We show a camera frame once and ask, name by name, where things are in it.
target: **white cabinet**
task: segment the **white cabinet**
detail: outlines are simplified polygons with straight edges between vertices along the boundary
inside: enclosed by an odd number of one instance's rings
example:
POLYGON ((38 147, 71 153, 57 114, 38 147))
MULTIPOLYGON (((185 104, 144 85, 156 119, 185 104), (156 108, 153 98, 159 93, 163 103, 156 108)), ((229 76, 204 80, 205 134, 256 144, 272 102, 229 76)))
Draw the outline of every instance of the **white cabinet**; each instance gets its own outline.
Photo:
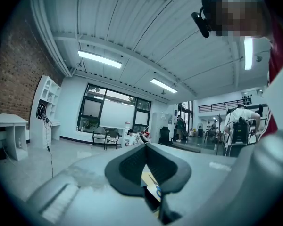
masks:
POLYGON ((169 114, 164 113, 153 113, 152 114, 152 124, 151 124, 151 143, 158 143, 160 138, 160 129, 163 126, 168 127, 169 114))
POLYGON ((43 75, 34 95, 32 111, 30 114, 29 139, 32 146, 46 148, 51 146, 51 138, 59 140, 60 122, 55 119, 61 87, 50 77, 43 75), (51 121, 46 123, 44 120, 36 118, 39 104, 45 104, 46 116, 51 121))

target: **person in white shirt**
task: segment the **person in white shirt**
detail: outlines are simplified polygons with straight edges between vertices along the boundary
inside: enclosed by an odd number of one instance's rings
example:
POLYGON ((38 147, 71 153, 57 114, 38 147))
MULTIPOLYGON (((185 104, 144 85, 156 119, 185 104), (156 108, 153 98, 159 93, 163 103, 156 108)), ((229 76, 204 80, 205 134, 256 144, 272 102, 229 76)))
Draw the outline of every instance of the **person in white shirt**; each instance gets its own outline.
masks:
POLYGON ((224 132, 229 134, 228 143, 225 145, 226 148, 232 144, 233 124, 238 122, 240 117, 245 120, 254 119, 256 121, 256 127, 252 131, 252 134, 255 134, 258 131, 258 128, 260 126, 260 115, 251 110, 245 109, 243 105, 238 105, 238 107, 234 111, 228 113, 225 119, 224 132))
POLYGON ((137 133, 134 133, 132 129, 128 130, 128 135, 130 135, 128 145, 139 145, 143 143, 139 135, 137 133))
POLYGON ((217 125, 216 125, 216 122, 217 122, 217 120, 214 120, 214 123, 213 123, 213 125, 211 126, 211 131, 217 131, 217 125))

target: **white bookshelf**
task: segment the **white bookshelf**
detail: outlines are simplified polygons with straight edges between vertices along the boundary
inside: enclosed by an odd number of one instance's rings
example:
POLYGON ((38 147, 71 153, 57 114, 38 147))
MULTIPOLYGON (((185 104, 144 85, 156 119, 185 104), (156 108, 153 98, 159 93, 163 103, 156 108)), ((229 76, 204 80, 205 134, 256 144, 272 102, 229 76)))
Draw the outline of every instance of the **white bookshelf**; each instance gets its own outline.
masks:
POLYGON ((51 146, 51 139, 59 140, 60 122, 55 119, 57 104, 61 87, 49 76, 43 75, 33 99, 33 106, 30 115, 29 139, 32 146, 46 148, 51 146), (39 104, 46 105, 46 115, 51 120, 51 129, 47 129, 44 120, 36 118, 39 104))

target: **red clothing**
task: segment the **red clothing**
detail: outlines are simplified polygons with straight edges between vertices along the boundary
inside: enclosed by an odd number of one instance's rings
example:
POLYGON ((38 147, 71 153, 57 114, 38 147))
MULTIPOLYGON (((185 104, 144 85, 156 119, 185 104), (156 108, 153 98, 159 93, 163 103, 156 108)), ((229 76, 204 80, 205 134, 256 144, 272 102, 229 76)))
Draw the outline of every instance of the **red clothing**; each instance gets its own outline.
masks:
MULTIPOLYGON (((268 85, 272 83, 274 78, 280 72, 283 67, 283 28, 277 21, 276 17, 271 15, 272 19, 272 30, 273 30, 273 41, 271 43, 270 49, 270 59, 269 59, 269 78, 268 85)), ((266 121, 265 129, 261 134, 264 137, 270 133, 276 132, 278 130, 277 124, 274 120, 273 115, 268 110, 268 118, 266 121)))

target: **person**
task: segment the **person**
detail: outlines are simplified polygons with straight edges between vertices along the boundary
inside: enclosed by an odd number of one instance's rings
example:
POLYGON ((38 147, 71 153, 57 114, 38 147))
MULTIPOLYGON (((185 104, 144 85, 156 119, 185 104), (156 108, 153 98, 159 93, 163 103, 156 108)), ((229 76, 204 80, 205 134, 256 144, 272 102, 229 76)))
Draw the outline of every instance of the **person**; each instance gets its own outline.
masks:
POLYGON ((128 135, 130 135, 130 139, 129 139, 128 145, 139 145, 139 144, 143 143, 143 141, 138 136, 138 134, 134 133, 134 131, 132 129, 128 130, 128 135))
POLYGON ((217 131, 217 125, 216 125, 217 120, 214 120, 213 125, 211 125, 211 131, 216 132, 217 131))
POLYGON ((183 138, 183 123, 184 120, 181 118, 181 115, 177 117, 177 134, 178 134, 178 140, 177 142, 181 142, 181 139, 183 138))
POLYGON ((260 115, 251 110, 245 109, 243 105, 238 105, 235 110, 228 113, 225 119, 225 126, 223 131, 229 134, 228 143, 225 145, 225 148, 232 144, 233 124, 238 122, 240 117, 245 120, 254 119, 256 121, 256 127, 251 133, 254 135, 258 131, 261 121, 260 115))
MULTIPOLYGON (((217 35, 266 38, 270 41, 270 60, 267 84, 269 85, 283 67, 283 23, 265 0, 201 0, 207 27, 217 35)), ((268 111, 262 137, 278 130, 268 111)))

